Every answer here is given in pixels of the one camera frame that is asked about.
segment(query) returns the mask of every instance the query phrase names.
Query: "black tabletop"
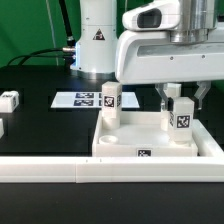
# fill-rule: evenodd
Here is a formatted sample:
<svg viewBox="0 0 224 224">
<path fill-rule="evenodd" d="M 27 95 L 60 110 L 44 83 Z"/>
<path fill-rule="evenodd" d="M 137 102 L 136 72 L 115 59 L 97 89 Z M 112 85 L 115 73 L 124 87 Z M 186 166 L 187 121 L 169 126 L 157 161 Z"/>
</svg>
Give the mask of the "black tabletop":
<svg viewBox="0 0 224 224">
<path fill-rule="evenodd" d="M 0 155 L 91 156 L 98 109 L 53 110 L 58 91 L 101 91 L 105 81 L 71 76 L 63 67 L 0 69 L 1 92 L 16 90 L 20 105 L 0 114 L 5 135 Z M 134 91 L 140 110 L 159 111 L 151 85 Z M 183 95 L 195 86 L 185 84 Z M 212 88 L 196 113 L 223 146 L 223 93 Z M 0 223 L 209 223 L 224 220 L 223 183 L 0 184 Z"/>
</svg>

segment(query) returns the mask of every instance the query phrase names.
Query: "black cable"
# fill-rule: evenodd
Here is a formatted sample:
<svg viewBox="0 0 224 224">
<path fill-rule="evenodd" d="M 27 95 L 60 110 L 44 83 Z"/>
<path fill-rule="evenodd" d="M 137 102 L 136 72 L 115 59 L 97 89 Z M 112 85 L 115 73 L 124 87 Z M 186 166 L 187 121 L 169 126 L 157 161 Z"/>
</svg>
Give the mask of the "black cable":
<svg viewBox="0 0 224 224">
<path fill-rule="evenodd" d="M 44 53 L 51 53 L 51 52 L 57 52 L 57 51 L 63 51 L 62 48 L 50 48 L 50 49 L 45 49 L 45 50 L 40 50 L 40 51 L 35 51 L 27 56 L 25 56 L 23 58 L 23 60 L 21 60 L 19 62 L 18 65 L 23 65 L 30 57 L 34 56 L 34 55 L 38 55 L 38 54 L 44 54 Z"/>
<path fill-rule="evenodd" d="M 72 29 L 71 29 L 71 25 L 70 25 L 70 21 L 69 21 L 69 17 L 68 17 L 68 11 L 66 8 L 66 4 L 64 0 L 59 0 L 59 4 L 61 7 L 61 13 L 62 13 L 62 17 L 63 17 L 63 21 L 64 21 L 64 26 L 65 26 L 65 32 L 67 35 L 67 44 L 69 47 L 73 47 L 75 46 L 75 39 L 72 35 Z"/>
<path fill-rule="evenodd" d="M 29 57 L 30 58 L 63 58 L 63 59 L 66 59 L 66 58 L 72 58 L 71 55 L 20 55 L 20 56 L 17 56 L 13 59 L 11 59 L 8 63 L 7 63 L 7 66 L 10 66 L 10 64 L 19 59 L 19 58 L 26 58 L 26 57 Z"/>
</svg>

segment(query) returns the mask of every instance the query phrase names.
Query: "circular hole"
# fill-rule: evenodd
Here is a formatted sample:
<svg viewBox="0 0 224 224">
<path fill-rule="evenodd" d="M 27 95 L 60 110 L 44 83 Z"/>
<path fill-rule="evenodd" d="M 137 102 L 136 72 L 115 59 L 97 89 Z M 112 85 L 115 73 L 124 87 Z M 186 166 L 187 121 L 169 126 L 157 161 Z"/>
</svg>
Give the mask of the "circular hole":
<svg viewBox="0 0 224 224">
<path fill-rule="evenodd" d="M 100 137 L 99 143 L 100 144 L 114 145 L 114 144 L 118 143 L 118 138 L 116 136 L 113 136 L 113 135 L 104 135 L 104 136 Z"/>
</svg>

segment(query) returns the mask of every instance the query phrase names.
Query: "green background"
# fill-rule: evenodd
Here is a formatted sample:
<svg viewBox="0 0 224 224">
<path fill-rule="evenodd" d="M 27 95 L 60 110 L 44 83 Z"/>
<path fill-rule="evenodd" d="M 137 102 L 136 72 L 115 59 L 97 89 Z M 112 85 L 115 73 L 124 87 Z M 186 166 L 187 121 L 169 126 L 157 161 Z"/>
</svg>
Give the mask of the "green background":
<svg viewBox="0 0 224 224">
<path fill-rule="evenodd" d="M 66 45 L 58 0 L 48 0 L 55 30 L 56 47 Z M 66 0 L 73 35 L 76 40 L 81 35 L 80 0 Z M 128 9 L 151 2 L 150 0 L 129 0 Z M 121 23 L 125 0 L 117 0 L 117 35 L 123 32 Z M 219 1 L 219 12 L 224 14 L 224 1 Z M 0 67 L 19 55 L 53 48 L 51 27 L 46 0 L 0 0 Z M 27 64 L 55 64 L 55 59 L 31 59 Z M 224 89 L 224 82 L 216 82 Z"/>
</svg>

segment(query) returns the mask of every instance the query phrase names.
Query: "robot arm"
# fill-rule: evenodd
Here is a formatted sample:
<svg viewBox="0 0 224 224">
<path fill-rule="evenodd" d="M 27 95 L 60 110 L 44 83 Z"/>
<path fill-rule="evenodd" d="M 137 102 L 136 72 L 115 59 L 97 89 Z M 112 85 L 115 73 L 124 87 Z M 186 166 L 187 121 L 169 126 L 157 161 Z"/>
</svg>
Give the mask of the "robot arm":
<svg viewBox="0 0 224 224">
<path fill-rule="evenodd" d="M 217 0 L 155 0 L 125 13 L 128 30 L 118 41 L 116 78 L 157 84 L 166 109 L 161 84 L 196 81 L 200 109 L 210 80 L 224 79 L 224 28 L 216 23 L 216 6 Z"/>
</svg>

